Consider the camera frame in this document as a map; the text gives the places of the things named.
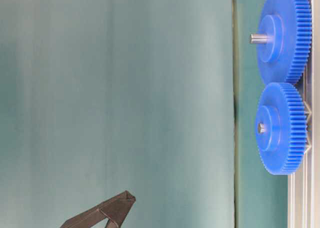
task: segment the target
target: gear teeth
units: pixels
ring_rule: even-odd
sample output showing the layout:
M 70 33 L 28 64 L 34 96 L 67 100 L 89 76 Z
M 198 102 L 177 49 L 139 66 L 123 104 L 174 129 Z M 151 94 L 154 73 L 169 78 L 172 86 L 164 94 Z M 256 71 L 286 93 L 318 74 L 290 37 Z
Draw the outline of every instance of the gear teeth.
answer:
M 308 61 L 312 42 L 312 14 L 309 0 L 293 0 L 295 6 L 297 30 L 294 56 L 285 79 L 295 84 L 301 78 Z
M 305 106 L 297 89 L 288 83 L 280 83 L 290 116 L 290 142 L 288 156 L 282 168 L 282 174 L 295 172 L 302 162 L 307 142 L 307 121 Z

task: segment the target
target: aluminum frame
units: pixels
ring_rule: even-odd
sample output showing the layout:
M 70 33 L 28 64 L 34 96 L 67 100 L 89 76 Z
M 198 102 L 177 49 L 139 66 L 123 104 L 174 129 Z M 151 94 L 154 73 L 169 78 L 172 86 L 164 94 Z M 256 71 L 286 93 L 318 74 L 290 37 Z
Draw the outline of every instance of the aluminum frame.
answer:
M 307 146 L 303 162 L 288 176 L 288 228 L 320 228 L 320 0 L 309 0 L 312 9 L 312 45 L 308 64 L 298 89 L 307 115 Z

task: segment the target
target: gear pair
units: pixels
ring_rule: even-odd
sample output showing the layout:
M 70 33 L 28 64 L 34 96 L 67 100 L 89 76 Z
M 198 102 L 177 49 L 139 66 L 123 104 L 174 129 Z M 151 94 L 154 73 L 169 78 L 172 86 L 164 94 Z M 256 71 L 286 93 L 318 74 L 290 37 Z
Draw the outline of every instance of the gear pair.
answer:
M 257 61 L 266 85 L 259 101 L 255 136 L 271 174 L 291 174 L 302 162 L 307 142 L 304 102 L 294 87 L 301 78 L 312 40 L 308 0 L 266 0 L 258 34 Z

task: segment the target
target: green backdrop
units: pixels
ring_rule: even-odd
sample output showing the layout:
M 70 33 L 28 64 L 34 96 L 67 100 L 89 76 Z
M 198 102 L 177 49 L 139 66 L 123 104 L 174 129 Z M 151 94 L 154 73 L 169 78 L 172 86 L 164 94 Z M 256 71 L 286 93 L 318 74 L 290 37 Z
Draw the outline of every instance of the green backdrop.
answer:
M 265 0 L 233 0 L 234 93 L 236 122 L 236 227 L 287 226 L 287 176 L 263 167 L 254 133 L 255 113 L 264 85 L 249 35 L 258 29 Z
M 125 189 L 123 227 L 234 226 L 232 0 L 0 0 L 0 21 L 1 227 Z

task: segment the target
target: metal shaft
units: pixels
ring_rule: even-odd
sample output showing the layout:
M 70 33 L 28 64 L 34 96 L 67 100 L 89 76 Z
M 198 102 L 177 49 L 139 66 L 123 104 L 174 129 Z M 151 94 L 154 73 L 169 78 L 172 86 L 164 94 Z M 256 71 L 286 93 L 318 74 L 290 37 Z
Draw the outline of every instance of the metal shaft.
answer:
M 250 43 L 251 44 L 266 44 L 268 42 L 268 36 L 265 34 L 251 34 Z
M 259 134 L 263 134 L 263 133 L 265 133 L 265 125 L 264 124 L 262 124 L 262 123 L 259 123 L 258 124 L 258 133 Z

